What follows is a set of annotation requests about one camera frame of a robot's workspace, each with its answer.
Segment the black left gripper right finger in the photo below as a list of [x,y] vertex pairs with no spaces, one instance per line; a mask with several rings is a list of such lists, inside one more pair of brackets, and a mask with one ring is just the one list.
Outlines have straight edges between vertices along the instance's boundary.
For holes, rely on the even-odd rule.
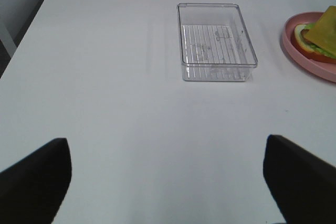
[[263,176],[286,223],[335,223],[334,166],[281,135],[270,135]]

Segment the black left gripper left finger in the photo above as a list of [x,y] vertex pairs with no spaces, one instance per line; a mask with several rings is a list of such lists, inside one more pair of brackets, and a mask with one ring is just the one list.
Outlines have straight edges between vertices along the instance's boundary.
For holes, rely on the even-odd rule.
[[52,223],[72,177],[66,138],[56,138],[1,172],[1,223]]

